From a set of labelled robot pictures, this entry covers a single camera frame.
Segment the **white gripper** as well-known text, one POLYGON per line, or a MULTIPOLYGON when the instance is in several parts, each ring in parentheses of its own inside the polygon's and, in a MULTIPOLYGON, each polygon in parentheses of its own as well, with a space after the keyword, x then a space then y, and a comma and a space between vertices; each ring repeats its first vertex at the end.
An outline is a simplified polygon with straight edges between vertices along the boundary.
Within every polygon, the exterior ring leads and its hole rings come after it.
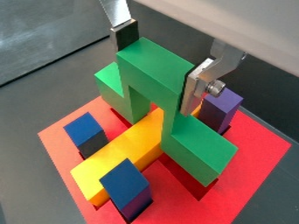
POLYGON ((204 94, 220 96, 220 77, 237 68, 247 53, 299 77, 299 0, 136 1, 216 38, 209 57, 184 77, 184 116, 204 94))

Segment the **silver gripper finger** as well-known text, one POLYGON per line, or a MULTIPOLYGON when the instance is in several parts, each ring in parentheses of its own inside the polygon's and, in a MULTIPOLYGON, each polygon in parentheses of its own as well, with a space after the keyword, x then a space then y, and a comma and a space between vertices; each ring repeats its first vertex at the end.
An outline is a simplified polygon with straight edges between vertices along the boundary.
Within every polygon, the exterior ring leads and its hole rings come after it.
POLYGON ((132 19, 127 0, 99 0, 111 23, 109 37, 121 51, 139 40, 137 21, 132 19))

